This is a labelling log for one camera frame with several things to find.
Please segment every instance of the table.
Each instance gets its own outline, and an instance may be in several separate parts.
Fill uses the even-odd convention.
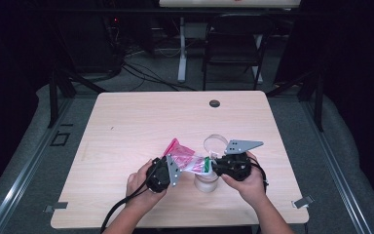
[[[160,0],[164,8],[298,8],[301,0]],[[185,22],[180,18],[180,63],[178,82],[186,80]],[[252,67],[253,74],[258,67]]]
[[[209,105],[214,99],[220,106]],[[204,140],[213,134],[263,141],[264,145],[250,151],[267,174],[267,195],[286,222],[308,221],[306,208],[292,206],[291,201],[302,195],[264,93],[104,93],[96,100],[58,200],[68,205],[55,210],[52,227],[100,227],[111,207],[125,197],[129,174],[162,156],[175,137],[180,144],[206,154]],[[195,187],[194,175],[184,172],[137,227],[256,223],[251,206],[222,179],[213,192],[203,193]]]

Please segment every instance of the metal clip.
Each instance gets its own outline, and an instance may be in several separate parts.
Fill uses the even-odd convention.
[[[44,213],[53,213],[55,210],[58,209],[66,209],[68,206],[68,203],[66,202],[57,202],[53,204],[52,206],[46,206],[45,209],[43,210]]]
[[[304,197],[296,202],[291,202],[292,206],[299,209],[299,208],[302,208],[302,207],[306,207],[308,208],[309,207],[309,204],[313,203],[315,200],[312,198],[311,195],[307,196],[307,197]]]
[[[169,181],[172,186],[175,186],[178,183],[181,170],[178,168],[174,160],[172,160],[171,154],[166,155],[166,157],[167,157]]]
[[[226,147],[226,154],[241,154],[255,147],[263,145],[262,141],[232,139]]]

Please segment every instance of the dark background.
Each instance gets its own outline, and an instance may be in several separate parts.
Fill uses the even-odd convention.
[[[301,11],[335,12],[347,1],[339,1],[337,5],[335,2],[305,0]],[[50,27],[42,16],[31,19],[20,10],[21,6],[24,3],[0,1],[0,175],[35,112],[38,103],[36,91],[48,84],[55,67],[76,70],[77,67],[104,69],[105,64],[115,65],[114,52],[104,47],[106,35],[99,35],[104,32],[76,39],[83,47],[98,45],[103,48],[89,50],[93,53],[92,58],[102,58],[96,60],[99,63],[79,61],[78,58],[86,55],[74,58],[74,48],[68,43],[58,43],[56,36],[67,36],[62,32],[59,34],[58,30],[62,28]],[[283,53],[277,80],[292,80],[311,69],[332,29],[336,26],[339,30],[342,28],[345,38],[325,72],[324,91],[335,102],[349,126],[359,151],[360,167],[374,188],[374,1],[360,2],[349,22],[341,26],[337,21],[296,21]],[[92,32],[99,27],[82,29]]]

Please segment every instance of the pink plastic bag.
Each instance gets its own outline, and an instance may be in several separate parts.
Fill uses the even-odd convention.
[[[207,175],[211,173],[211,163],[208,157],[200,157],[195,155],[195,151],[181,145],[177,138],[174,138],[164,156],[170,154],[172,160],[177,164],[178,168],[185,172],[198,175]]]

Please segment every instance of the hand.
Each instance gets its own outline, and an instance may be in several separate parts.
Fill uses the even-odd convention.
[[[147,178],[147,170],[152,165],[151,159],[142,166],[137,173],[131,174],[127,182],[126,195],[130,196]],[[132,210],[138,215],[144,216],[166,195],[167,191],[161,193],[153,193],[146,185],[139,192],[142,192],[138,196],[130,199],[125,209]]]
[[[252,153],[248,151],[246,153],[248,157],[257,160],[256,156]],[[222,175],[221,177],[229,186],[238,190],[242,198],[252,207],[256,206],[259,201],[263,201],[267,198],[262,174],[256,167],[251,167],[250,176],[243,181],[235,181],[228,175]]]

